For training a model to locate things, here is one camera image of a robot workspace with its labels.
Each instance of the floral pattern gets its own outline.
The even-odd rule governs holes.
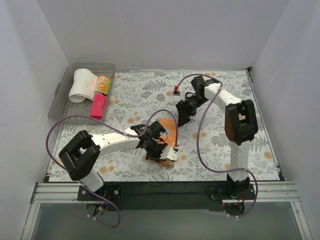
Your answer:
[[[217,72],[126,72],[117,73],[108,96],[109,102],[105,122],[114,128],[124,130],[132,125],[145,123],[149,116],[158,109],[168,109],[178,116],[176,103],[180,100],[172,96],[174,86],[184,76],[202,73],[214,76],[223,82],[223,87],[240,99],[255,101],[245,71]],[[191,79],[182,83],[186,91],[192,91]],[[127,149],[101,156],[96,161],[95,170],[106,182],[110,181],[223,181],[225,174],[212,173],[200,163],[196,151],[196,137],[200,118],[206,104],[201,106],[191,122],[182,126],[178,133],[180,157],[174,167],[156,164],[146,160],[144,149]],[[66,115],[88,115],[91,102],[69,102]],[[278,180],[269,142],[256,109],[258,133],[252,141],[248,167],[258,180]],[[158,118],[170,118],[166,112]],[[112,131],[104,126],[86,122],[79,118],[66,121],[57,138],[57,151],[81,131],[91,134],[107,134]],[[224,112],[212,105],[203,123],[200,134],[200,150],[205,163],[213,169],[230,168],[230,143],[224,132]],[[56,164],[51,166],[50,182],[70,181],[66,171]]]

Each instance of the black bracket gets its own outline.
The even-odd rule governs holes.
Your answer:
[[[137,134],[141,134],[145,127],[146,125],[139,124],[130,128]],[[158,163],[164,161],[160,159],[160,157],[168,144],[159,143],[157,142],[157,139],[165,132],[166,129],[160,124],[160,122],[153,122],[150,126],[147,126],[145,134],[139,138],[140,142],[136,148],[146,150],[146,159],[154,160]]]
[[[208,101],[205,98],[205,87],[217,83],[220,83],[217,79],[204,80],[202,76],[196,76],[192,79],[191,85],[195,93],[192,96],[186,96],[184,101],[181,100],[175,105],[179,113],[178,127],[189,123],[190,117],[196,115],[197,108]]]
[[[207,186],[206,193],[210,194],[212,200],[229,200],[231,199],[231,196],[239,197],[243,194],[245,194],[247,200],[255,198],[254,186],[252,184],[248,184],[242,189],[234,190],[229,182],[219,182]]]
[[[104,185],[95,192],[99,196],[109,199],[110,201],[116,201],[121,199],[122,187],[121,185]],[[79,187],[78,201],[101,201],[100,198],[90,194],[83,186]]]
[[[227,138],[238,146],[246,141],[252,141],[258,132],[258,123],[254,103],[243,100],[237,104],[225,107],[224,130]]]
[[[91,138],[92,135],[86,130],[80,131],[59,153],[59,158],[73,181],[87,176],[100,154],[100,146]]]

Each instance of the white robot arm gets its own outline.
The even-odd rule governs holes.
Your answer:
[[[98,157],[105,154],[125,150],[143,148],[148,159],[161,162],[170,160],[176,162],[179,157],[178,149],[157,139],[165,133],[165,129],[155,121],[144,135],[138,137],[146,126],[144,124],[131,126],[124,133],[137,136],[129,137],[119,133],[93,134],[85,130],[78,132],[73,139],[60,151],[59,158],[73,181],[80,181],[91,191],[96,192],[104,182],[93,166]]]
[[[198,107],[212,100],[221,86],[218,80],[204,80],[202,76],[195,77],[191,84],[195,93],[191,93],[191,96],[188,96],[188,93],[181,96],[183,99],[176,104],[179,127],[188,123],[191,116],[196,115]],[[180,94],[177,87],[173,94]],[[251,100],[241,100],[225,89],[220,91],[214,103],[225,112],[224,129],[231,146],[230,169],[247,169],[250,143],[258,132],[254,103]],[[227,181],[231,182],[236,192],[242,186],[249,185],[250,179],[247,172],[239,170],[229,172]]]

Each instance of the white wall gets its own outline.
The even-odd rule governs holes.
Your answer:
[[[253,68],[254,89],[284,176],[320,239],[320,2],[290,0]]]
[[[67,59],[118,69],[253,66],[289,0],[37,0]]]
[[[15,240],[46,173],[47,115],[69,63],[36,0],[0,0],[0,33],[0,239]]]

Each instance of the wire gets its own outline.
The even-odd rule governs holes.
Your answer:
[[[180,82],[179,84],[184,80],[186,79],[187,77],[190,77],[190,76],[195,76],[195,74],[190,74],[186,77],[184,77]],[[204,122],[204,119],[206,117],[206,114],[210,108],[210,106],[214,103],[214,101],[216,100],[217,96],[219,95],[219,93],[221,92],[222,90],[222,86],[223,86],[223,83],[220,82],[220,87],[218,89],[218,91],[216,92],[216,94],[214,95],[213,99],[210,101],[210,103],[208,104],[208,106],[206,107],[206,109],[204,110],[204,113],[203,113],[203,116],[200,120],[200,123],[199,123],[199,127],[198,127],[198,131],[197,131],[197,135],[196,135],[196,152],[198,154],[198,157],[199,157],[199,160],[201,162],[201,164],[209,171],[213,172],[213,173],[217,173],[217,174],[225,174],[225,173],[230,173],[230,172],[235,172],[235,171],[246,171],[248,174],[250,174],[254,180],[254,183],[255,183],[255,197],[254,197],[254,200],[252,202],[252,205],[250,206],[250,208],[244,212],[242,215],[240,216],[232,216],[232,217],[235,217],[235,218],[241,218],[241,217],[244,217],[245,215],[247,215],[252,209],[253,207],[255,206],[256,204],[256,201],[257,201],[257,197],[258,197],[258,182],[257,182],[257,179],[255,178],[254,174],[248,170],[248,169],[245,169],[245,168],[234,168],[234,169],[230,169],[230,170],[215,170],[215,169],[212,169],[210,167],[208,167],[205,162],[203,161],[202,157],[201,157],[201,153],[200,153],[200,147],[199,147],[199,142],[200,142],[200,131],[201,131],[201,127],[202,127],[202,124]]]
[[[246,194],[244,193],[244,194],[243,194],[243,200],[242,200],[242,202],[240,203],[240,205],[243,204],[243,203],[245,202],[245,200],[246,200]]]
[[[193,92],[190,92],[190,91],[187,91],[186,93],[185,93],[185,98],[187,98],[188,96],[188,94],[191,94],[191,95],[197,95],[196,93],[193,93]]]
[[[165,138],[165,140],[163,140],[164,142],[167,141],[167,139],[168,139],[168,133],[167,133],[167,131],[165,131],[165,136],[166,136],[166,138]]]
[[[240,202],[241,200],[241,196],[239,197],[239,200],[237,202],[235,202],[233,205],[238,205],[238,203]]]
[[[175,115],[174,115],[171,111],[169,111],[169,110],[167,110],[167,109],[159,109],[159,110],[155,111],[155,112],[149,117],[149,119],[146,121],[145,128],[143,129],[142,133],[139,134],[139,135],[126,134],[125,132],[122,132],[122,131],[120,131],[120,130],[118,130],[118,129],[116,129],[116,128],[114,128],[114,127],[112,127],[112,126],[110,126],[110,125],[108,125],[108,124],[106,124],[106,123],[104,123],[104,122],[100,122],[100,121],[96,120],[95,118],[92,118],[92,117],[89,117],[89,116],[82,116],[82,115],[66,116],[66,117],[60,119],[58,122],[56,122],[56,123],[51,127],[51,129],[49,130],[49,132],[48,132],[48,134],[47,134],[47,136],[46,136],[46,139],[45,139],[45,149],[46,149],[48,155],[50,156],[50,158],[51,158],[58,166],[60,166],[60,167],[61,167],[62,169],[64,169],[64,170],[66,170],[66,168],[65,168],[60,162],[58,162],[58,161],[55,159],[55,157],[53,156],[53,154],[50,152],[50,149],[49,149],[49,138],[50,138],[50,135],[51,135],[51,133],[53,132],[53,130],[56,128],[56,126],[58,126],[58,125],[59,125],[60,123],[62,123],[63,121],[65,121],[65,120],[67,120],[67,119],[71,119],[71,118],[85,118],[85,119],[90,119],[90,120],[92,120],[92,121],[95,121],[95,122],[97,122],[97,123],[99,123],[99,124],[101,124],[101,125],[109,128],[109,129],[115,131],[115,132],[118,133],[118,134],[125,135],[125,136],[130,137],[130,138],[140,138],[140,137],[142,137],[142,136],[146,133],[147,128],[148,128],[148,124],[149,124],[149,122],[151,121],[151,119],[152,119],[156,114],[158,114],[159,112],[167,112],[167,113],[169,113],[169,114],[172,116],[172,118],[173,118],[173,120],[174,120],[174,123],[175,123],[175,145],[177,146],[177,145],[178,145],[178,121],[177,121]],[[114,209],[115,209],[116,212],[117,212],[118,221],[117,221],[117,223],[116,223],[115,225],[110,225],[109,223],[107,223],[107,222],[105,222],[105,221],[103,221],[103,220],[101,220],[101,219],[99,219],[99,218],[97,218],[97,217],[94,217],[93,215],[89,215],[89,216],[92,217],[93,219],[99,221],[100,223],[106,225],[106,226],[109,227],[109,228],[116,228],[116,227],[120,224],[120,221],[121,221],[120,211],[119,211],[119,209],[117,208],[117,206],[116,206],[113,202],[111,202],[109,199],[106,199],[106,198],[104,198],[103,196],[100,196],[100,195],[96,194],[95,192],[91,191],[87,186],[83,185],[83,187],[84,187],[89,193],[91,193],[93,196],[95,196],[95,197],[97,197],[97,198],[99,198],[99,199],[107,202],[107,203],[110,204],[111,206],[113,206]]]

